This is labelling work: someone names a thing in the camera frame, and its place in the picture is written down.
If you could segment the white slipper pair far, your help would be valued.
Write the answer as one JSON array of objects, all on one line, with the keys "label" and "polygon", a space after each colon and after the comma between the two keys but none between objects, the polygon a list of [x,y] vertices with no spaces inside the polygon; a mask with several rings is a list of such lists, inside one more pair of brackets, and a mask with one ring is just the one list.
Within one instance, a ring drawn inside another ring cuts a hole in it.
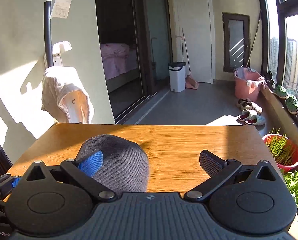
[{"label": "white slipper pair far", "polygon": [[251,101],[250,99],[242,99],[242,98],[238,99],[237,107],[241,111],[246,109],[256,111],[258,115],[261,115],[263,113],[263,109],[255,102]]}]

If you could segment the dark grey sock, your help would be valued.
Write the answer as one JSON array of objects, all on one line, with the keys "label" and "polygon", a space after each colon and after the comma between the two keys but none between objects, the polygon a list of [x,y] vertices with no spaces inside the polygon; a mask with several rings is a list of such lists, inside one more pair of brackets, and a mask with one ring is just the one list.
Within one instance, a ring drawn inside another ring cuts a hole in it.
[{"label": "dark grey sock", "polygon": [[102,159],[88,164],[89,176],[116,194],[146,192],[149,161],[144,150],[135,142],[110,134],[102,134],[85,141],[76,160],[81,161],[102,152]]}]

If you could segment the red basin with grass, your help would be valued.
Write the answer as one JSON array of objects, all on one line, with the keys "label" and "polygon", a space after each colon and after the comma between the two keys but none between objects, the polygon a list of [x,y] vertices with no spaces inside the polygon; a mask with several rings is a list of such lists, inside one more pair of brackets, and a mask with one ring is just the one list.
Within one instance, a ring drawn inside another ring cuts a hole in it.
[{"label": "red basin with grass", "polygon": [[272,129],[262,139],[283,173],[291,172],[298,167],[298,146],[286,133],[280,134],[280,129]]}]

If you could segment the pink dustpan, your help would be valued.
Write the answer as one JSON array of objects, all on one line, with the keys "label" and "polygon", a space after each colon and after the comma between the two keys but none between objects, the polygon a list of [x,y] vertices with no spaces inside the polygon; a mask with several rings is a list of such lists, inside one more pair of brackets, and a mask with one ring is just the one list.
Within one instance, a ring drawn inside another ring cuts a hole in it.
[{"label": "pink dustpan", "polygon": [[197,90],[199,87],[199,83],[195,81],[190,75],[186,76],[186,88]]}]

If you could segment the white red slipper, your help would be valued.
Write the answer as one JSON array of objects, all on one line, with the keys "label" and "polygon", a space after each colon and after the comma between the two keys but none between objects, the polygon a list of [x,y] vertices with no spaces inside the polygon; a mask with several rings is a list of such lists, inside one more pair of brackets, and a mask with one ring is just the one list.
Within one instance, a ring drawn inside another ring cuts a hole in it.
[{"label": "white red slipper", "polygon": [[240,116],[238,117],[238,120],[241,122],[245,122],[246,120],[249,120],[252,116],[257,115],[257,112],[250,109],[244,109],[242,110]]}]

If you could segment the pink laundry bucket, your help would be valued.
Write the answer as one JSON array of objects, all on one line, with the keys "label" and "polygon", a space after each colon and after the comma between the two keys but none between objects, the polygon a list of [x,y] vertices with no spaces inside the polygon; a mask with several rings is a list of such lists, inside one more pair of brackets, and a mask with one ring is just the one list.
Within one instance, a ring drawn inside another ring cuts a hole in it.
[{"label": "pink laundry bucket", "polygon": [[264,77],[251,67],[236,68],[233,75],[236,98],[257,101],[260,90],[266,87]]}]

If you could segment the green leafy vegetable plant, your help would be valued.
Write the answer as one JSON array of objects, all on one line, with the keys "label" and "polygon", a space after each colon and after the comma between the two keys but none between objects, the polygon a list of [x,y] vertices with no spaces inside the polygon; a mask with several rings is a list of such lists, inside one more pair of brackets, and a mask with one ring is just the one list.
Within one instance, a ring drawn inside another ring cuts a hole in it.
[{"label": "green leafy vegetable plant", "polygon": [[298,207],[298,170],[285,172],[283,178],[291,196],[294,198],[296,206]]}]

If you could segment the pink bed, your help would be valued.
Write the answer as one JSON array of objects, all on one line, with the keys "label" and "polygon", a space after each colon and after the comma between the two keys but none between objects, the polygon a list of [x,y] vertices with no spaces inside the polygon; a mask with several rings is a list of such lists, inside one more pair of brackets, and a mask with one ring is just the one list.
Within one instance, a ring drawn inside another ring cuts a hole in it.
[{"label": "pink bed", "polygon": [[105,43],[100,49],[108,90],[116,90],[140,77],[136,48],[125,43]]}]

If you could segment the green knitted shoe near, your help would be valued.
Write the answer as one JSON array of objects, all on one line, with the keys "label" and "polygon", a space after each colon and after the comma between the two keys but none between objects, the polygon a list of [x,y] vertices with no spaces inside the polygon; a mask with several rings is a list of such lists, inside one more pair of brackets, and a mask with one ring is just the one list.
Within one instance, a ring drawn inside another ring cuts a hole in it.
[{"label": "green knitted shoe near", "polygon": [[286,99],[285,99],[285,105],[287,110],[293,114],[293,115],[297,115],[298,114],[298,100],[294,95],[289,95]]}]

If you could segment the white upright vacuum cleaner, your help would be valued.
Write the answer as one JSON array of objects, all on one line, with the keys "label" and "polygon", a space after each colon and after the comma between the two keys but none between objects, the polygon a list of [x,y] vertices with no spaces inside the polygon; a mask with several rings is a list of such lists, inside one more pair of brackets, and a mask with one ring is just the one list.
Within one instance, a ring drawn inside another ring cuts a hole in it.
[{"label": "white upright vacuum cleaner", "polygon": [[72,49],[68,41],[52,44],[51,41],[51,10],[54,5],[53,0],[45,0],[43,13],[44,43],[45,43],[45,67],[63,67],[62,54]]}]

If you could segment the green knitted shoe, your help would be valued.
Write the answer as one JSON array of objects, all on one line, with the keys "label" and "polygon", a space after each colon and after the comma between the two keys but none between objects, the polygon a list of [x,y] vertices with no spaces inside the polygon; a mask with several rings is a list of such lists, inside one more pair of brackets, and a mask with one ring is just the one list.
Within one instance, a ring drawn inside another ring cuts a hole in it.
[{"label": "green knitted shoe", "polygon": [[298,114],[298,100],[294,95],[289,95],[286,99],[285,99],[285,105],[287,110],[293,114],[293,115],[297,115]]},{"label": "green knitted shoe", "polygon": [[287,90],[281,85],[276,85],[276,87],[273,90],[273,93],[280,99],[286,99],[289,96]]}]

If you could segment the white paper tag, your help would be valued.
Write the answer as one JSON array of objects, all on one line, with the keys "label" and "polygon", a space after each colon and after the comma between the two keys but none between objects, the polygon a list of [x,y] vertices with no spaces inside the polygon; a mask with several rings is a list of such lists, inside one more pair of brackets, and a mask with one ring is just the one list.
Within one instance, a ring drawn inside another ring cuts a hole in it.
[{"label": "white paper tag", "polygon": [[50,19],[63,18],[67,19],[70,11],[72,0],[55,0],[51,10]]}]

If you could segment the broom stick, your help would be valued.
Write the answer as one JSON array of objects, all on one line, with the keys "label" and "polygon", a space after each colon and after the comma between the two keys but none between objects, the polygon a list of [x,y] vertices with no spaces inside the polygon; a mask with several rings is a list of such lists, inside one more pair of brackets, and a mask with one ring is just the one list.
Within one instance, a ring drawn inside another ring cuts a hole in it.
[{"label": "broom stick", "polygon": [[252,55],[252,52],[253,52],[253,49],[254,49],[255,41],[257,39],[257,35],[258,35],[258,31],[259,31],[259,26],[260,26],[260,22],[261,22],[261,15],[262,15],[262,10],[260,10],[260,12],[259,12],[257,26],[256,26],[255,34],[254,34],[254,37],[253,37],[253,41],[252,41],[252,46],[251,46],[251,48],[249,50],[248,60],[247,60],[247,62],[245,64],[245,67],[249,67],[249,63],[251,61],[251,55]]}]

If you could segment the white trash bin black lid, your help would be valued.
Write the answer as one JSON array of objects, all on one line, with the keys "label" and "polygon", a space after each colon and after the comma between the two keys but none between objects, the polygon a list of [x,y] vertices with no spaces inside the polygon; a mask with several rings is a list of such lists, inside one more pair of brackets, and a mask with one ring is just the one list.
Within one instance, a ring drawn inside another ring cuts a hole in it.
[{"label": "white trash bin black lid", "polygon": [[186,88],[186,63],[172,62],[168,64],[170,91],[180,93]]}]

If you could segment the light blue slipper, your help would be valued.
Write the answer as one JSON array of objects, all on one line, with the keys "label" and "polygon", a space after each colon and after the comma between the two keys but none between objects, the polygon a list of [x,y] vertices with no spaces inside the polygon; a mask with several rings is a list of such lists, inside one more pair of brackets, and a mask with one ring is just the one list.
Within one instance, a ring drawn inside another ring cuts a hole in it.
[{"label": "light blue slipper", "polygon": [[245,120],[245,124],[253,126],[263,126],[265,125],[266,120],[261,115],[252,115],[251,117]]}]

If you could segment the green knitted shoe far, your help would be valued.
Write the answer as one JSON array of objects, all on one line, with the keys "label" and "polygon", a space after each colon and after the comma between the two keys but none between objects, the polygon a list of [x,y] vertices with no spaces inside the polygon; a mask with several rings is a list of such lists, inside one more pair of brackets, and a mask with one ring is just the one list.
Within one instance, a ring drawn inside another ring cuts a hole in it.
[{"label": "green knitted shoe far", "polygon": [[280,99],[286,99],[289,96],[287,90],[281,85],[276,85],[276,87],[273,90],[273,93]]}]

